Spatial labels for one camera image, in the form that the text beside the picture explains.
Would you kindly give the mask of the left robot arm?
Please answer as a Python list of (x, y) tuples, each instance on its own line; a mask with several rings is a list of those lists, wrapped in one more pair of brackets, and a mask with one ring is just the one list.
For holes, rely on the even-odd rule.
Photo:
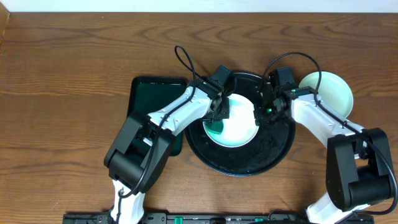
[(198, 119), (228, 118), (234, 86), (234, 80), (199, 79), (162, 109), (127, 116), (104, 158), (115, 188), (114, 223), (141, 220), (145, 194), (160, 177), (175, 138)]

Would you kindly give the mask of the mint plate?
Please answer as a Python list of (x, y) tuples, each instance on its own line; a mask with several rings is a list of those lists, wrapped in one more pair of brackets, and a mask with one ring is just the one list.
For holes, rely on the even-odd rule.
[(317, 95), (322, 102), (343, 116), (341, 114), (342, 100), (347, 94), (353, 95), (351, 88), (341, 77), (331, 72), (322, 71), (322, 79)]
[(354, 106), (354, 98), (352, 94), (347, 94), (343, 97), (342, 100), (342, 109), (341, 109), (341, 114), (347, 118), (350, 113), (352, 112)]

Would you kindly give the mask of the white plate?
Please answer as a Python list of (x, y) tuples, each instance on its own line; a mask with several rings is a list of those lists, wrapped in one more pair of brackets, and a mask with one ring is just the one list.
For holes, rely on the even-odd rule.
[(254, 105), (246, 97), (233, 93), (229, 97), (229, 118), (223, 119), (224, 130), (208, 137), (223, 147), (240, 147), (250, 142), (259, 130), (254, 119)]

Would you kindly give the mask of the green sponge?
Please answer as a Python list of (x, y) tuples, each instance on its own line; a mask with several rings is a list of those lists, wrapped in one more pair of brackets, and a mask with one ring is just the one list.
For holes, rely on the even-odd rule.
[(204, 122), (205, 130), (212, 134), (221, 134), (224, 130), (223, 121), (206, 121)]

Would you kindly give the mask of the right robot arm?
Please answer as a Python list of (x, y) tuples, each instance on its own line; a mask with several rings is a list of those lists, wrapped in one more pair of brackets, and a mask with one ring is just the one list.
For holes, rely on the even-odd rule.
[(263, 84), (257, 124), (295, 121), (326, 147), (326, 193), (306, 209), (311, 223), (342, 223), (359, 213), (386, 215), (397, 206), (397, 179), (388, 137), (366, 129), (324, 103), (311, 87)]

